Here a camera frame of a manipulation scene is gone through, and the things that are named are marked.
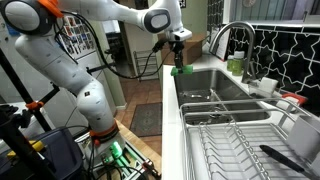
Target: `robotic arm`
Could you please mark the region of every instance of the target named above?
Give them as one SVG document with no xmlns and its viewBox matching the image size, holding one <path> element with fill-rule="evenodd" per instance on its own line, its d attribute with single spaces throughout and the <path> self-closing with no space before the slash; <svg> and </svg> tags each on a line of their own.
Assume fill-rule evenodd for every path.
<svg viewBox="0 0 320 180">
<path fill-rule="evenodd" d="M 135 24 L 150 33 L 164 31 L 169 42 L 175 44 L 176 62 L 182 58 L 182 42 L 192 36 L 183 28 L 179 0 L 158 0 L 149 9 L 135 10 L 113 0 L 4 0 L 1 14 L 12 28 L 23 33 L 16 41 L 16 49 L 35 69 L 64 87 L 77 97 L 77 107 L 91 126 L 95 140 L 94 161 L 105 156 L 117 140 L 124 143 L 106 100 L 103 86 L 85 70 L 78 67 L 57 47 L 52 32 L 61 11 L 81 14 L 96 21 L 120 20 Z"/>
<path fill-rule="evenodd" d="M 96 21 L 119 20 L 150 33 L 165 31 L 170 41 L 184 41 L 192 33 L 183 28 L 178 0 L 157 0 L 149 9 L 135 10 L 113 0 L 59 0 L 59 8 Z"/>
</svg>

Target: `floor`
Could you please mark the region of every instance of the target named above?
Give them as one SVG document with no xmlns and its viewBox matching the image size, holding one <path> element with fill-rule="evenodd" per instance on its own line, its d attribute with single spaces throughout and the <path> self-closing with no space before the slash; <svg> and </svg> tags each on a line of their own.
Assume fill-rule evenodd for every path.
<svg viewBox="0 0 320 180">
<path fill-rule="evenodd" d="M 133 74 L 133 67 L 124 61 L 117 62 L 117 70 L 126 75 Z M 120 78 L 120 83 L 127 102 L 127 108 L 126 110 L 118 110 L 115 118 L 129 129 L 138 104 L 162 102 L 160 81 L 157 79 L 139 82 L 138 80 Z M 162 136 L 140 137 L 140 139 L 159 155 L 162 154 Z"/>
</svg>

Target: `stainless steel sink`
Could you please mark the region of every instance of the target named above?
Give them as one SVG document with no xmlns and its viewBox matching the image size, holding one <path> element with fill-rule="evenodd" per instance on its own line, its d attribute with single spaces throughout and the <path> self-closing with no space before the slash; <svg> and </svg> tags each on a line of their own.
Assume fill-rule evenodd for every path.
<svg viewBox="0 0 320 180">
<path fill-rule="evenodd" d="M 229 79 L 218 69 L 201 70 L 189 75 L 178 75 L 174 77 L 179 107 L 184 103 L 214 102 L 251 99 L 233 80 Z M 202 107 L 186 107 L 183 113 L 187 112 L 214 112 L 233 110 L 254 110 L 263 109 L 258 103 L 210 105 Z M 227 123 L 234 119 L 237 122 L 264 120 L 269 118 L 268 113 L 250 113 L 224 116 L 199 116 L 186 118 L 188 124 L 209 124 Z"/>
</svg>

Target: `wire dish drying rack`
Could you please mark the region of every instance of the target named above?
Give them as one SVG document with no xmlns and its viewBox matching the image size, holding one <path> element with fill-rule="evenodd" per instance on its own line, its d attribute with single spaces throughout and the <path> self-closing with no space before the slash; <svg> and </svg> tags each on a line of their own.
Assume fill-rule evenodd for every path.
<svg viewBox="0 0 320 180">
<path fill-rule="evenodd" d="M 192 112 L 184 114 L 183 108 L 190 106 L 207 106 L 216 104 L 235 104 L 267 102 L 271 100 L 286 101 L 289 108 L 259 109 L 221 112 Z M 186 180 L 242 180 L 242 179 L 308 179 L 287 166 L 273 160 L 261 149 L 260 145 L 268 145 L 302 166 L 308 173 L 310 163 L 299 157 L 286 143 L 288 134 L 283 130 L 286 121 L 295 122 L 288 112 L 295 107 L 304 115 L 306 111 L 283 99 L 252 99 L 238 101 L 220 101 L 206 103 L 187 103 L 180 108 L 185 136 L 185 179 Z M 273 112 L 283 114 L 278 124 L 272 123 L 237 123 L 188 125 L 185 122 L 191 116 L 232 115 L 241 113 Z"/>
</svg>

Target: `knife handle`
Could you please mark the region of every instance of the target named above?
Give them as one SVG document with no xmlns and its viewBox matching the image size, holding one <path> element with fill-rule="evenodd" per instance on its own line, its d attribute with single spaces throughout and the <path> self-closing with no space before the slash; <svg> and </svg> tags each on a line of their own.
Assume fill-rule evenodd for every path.
<svg viewBox="0 0 320 180">
<path fill-rule="evenodd" d="M 304 169 L 299 166 L 297 163 L 291 161 L 289 158 L 281 154 L 279 151 L 271 148 L 270 146 L 267 145 L 260 145 L 260 148 L 263 152 L 268 154 L 271 158 L 274 160 L 278 161 L 279 163 L 297 171 L 298 173 L 304 172 Z"/>
</svg>

